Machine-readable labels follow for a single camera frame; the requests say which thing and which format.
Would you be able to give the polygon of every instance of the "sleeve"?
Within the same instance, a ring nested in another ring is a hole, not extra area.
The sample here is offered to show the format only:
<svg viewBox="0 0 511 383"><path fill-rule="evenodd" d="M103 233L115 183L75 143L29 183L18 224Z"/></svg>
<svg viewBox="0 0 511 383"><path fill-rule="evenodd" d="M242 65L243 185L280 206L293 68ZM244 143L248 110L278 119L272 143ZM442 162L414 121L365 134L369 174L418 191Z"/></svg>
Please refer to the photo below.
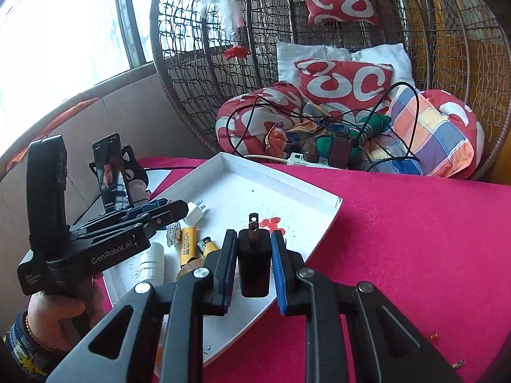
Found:
<svg viewBox="0 0 511 383"><path fill-rule="evenodd" d="M27 331L26 316L27 312L24 312L16 318L4 341L11 356L32 381L45 381L67 353L41 347Z"/></svg>

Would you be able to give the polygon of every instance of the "white cylinder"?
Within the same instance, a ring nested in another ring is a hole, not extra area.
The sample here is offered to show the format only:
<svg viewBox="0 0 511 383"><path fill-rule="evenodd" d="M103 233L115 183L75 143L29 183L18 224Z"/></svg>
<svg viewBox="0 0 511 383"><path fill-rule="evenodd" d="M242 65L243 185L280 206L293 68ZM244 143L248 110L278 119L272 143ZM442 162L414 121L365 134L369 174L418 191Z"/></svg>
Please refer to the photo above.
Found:
<svg viewBox="0 0 511 383"><path fill-rule="evenodd" d="M165 250L158 242L151 242L151 247L140 253L140 281L163 285L165 275Z"/></svg>

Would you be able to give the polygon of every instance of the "yellow battery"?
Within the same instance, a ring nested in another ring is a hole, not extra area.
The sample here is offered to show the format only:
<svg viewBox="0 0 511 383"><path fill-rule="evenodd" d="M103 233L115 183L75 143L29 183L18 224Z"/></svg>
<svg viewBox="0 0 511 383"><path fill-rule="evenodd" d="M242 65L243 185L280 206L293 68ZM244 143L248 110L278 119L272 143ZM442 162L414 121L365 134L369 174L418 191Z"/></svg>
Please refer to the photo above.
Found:
<svg viewBox="0 0 511 383"><path fill-rule="evenodd" d="M218 246L216 246L215 242L211 241L210 237L205 237L204 239L200 240L197 244L197 248L199 249L201 255L204 257L206 257L209 252L220 250Z"/></svg>
<svg viewBox="0 0 511 383"><path fill-rule="evenodd" d="M181 267L199 258L197 229L194 226L181 230Z"/></svg>

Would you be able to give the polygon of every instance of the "wicker chair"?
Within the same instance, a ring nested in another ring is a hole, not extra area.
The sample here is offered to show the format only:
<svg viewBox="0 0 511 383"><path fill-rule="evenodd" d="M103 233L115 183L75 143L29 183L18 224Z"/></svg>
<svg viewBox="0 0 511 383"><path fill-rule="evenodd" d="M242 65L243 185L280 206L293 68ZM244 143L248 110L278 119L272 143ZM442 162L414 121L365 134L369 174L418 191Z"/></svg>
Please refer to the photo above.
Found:
<svg viewBox="0 0 511 383"><path fill-rule="evenodd" d="M226 100L278 80L278 41L344 47L350 51L402 42L420 89L443 89L477 114L487 140L472 179L497 159L511 124L511 51L483 0L376 0L381 26L307 24L303 0L238 0L246 27L245 60L224 61L231 47L218 13L202 19L200 0L152 0L150 36L155 67L180 119L212 154L218 108Z"/></svg>

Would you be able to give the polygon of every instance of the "white tray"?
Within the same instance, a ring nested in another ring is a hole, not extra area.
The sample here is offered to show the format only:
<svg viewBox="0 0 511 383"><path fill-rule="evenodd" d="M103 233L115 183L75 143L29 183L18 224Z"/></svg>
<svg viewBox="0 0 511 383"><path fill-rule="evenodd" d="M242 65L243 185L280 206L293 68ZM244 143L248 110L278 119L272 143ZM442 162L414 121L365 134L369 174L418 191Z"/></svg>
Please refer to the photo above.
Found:
<svg viewBox="0 0 511 383"><path fill-rule="evenodd" d="M259 213L259 221L280 217L278 227L286 231L287 248L300 252L305 261L328 231L342 203L336 195L293 176L226 153L206 161L158 198L185 202L203 200L206 209L204 219L196 226L198 239L209 236L219 247L227 229L240 231L248 227L250 213ZM165 283L175 281L179 271L178 248L166 246L164 231L158 232L151 241L165 248ZM135 256L105 272L105 285L112 304L139 282L138 266L139 258ZM236 277L228 314L204 318L204 365L249 329L274 300L273 277L270 293L265 298L241 296Z"/></svg>

